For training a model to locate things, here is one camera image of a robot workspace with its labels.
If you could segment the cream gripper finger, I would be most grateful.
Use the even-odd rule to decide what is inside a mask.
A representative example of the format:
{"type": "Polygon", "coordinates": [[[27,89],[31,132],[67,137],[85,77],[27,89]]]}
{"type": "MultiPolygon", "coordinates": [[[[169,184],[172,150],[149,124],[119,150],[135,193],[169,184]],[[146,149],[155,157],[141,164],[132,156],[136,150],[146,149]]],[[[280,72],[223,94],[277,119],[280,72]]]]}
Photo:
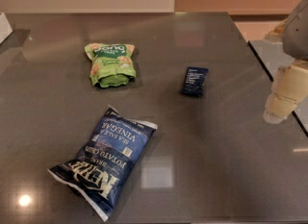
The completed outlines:
{"type": "Polygon", "coordinates": [[[308,96],[308,62],[294,60],[291,65],[280,65],[271,84],[263,118],[269,124],[284,121],[308,96]]]}

